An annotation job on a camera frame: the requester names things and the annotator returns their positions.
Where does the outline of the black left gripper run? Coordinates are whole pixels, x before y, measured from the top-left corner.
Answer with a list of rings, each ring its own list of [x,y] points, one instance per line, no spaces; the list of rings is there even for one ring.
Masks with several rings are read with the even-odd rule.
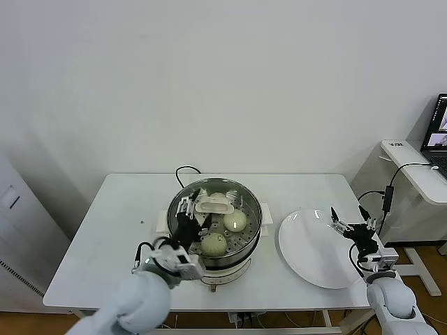
[[[209,214],[201,227],[193,216],[195,209],[195,201],[200,194],[200,189],[196,189],[190,194],[181,198],[177,206],[177,228],[172,234],[173,247],[177,250],[180,246],[188,251],[198,236],[206,236],[212,226],[212,215]]]

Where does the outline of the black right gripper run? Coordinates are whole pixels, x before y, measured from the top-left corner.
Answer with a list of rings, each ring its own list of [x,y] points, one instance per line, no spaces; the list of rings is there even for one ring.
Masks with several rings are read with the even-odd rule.
[[[365,224],[354,224],[349,225],[341,221],[337,215],[337,212],[333,207],[331,207],[331,227],[338,233],[354,242],[359,255],[369,255],[374,254],[378,251],[379,245],[373,239],[376,228],[376,219],[372,218],[369,212],[359,206],[360,214],[365,220]]]

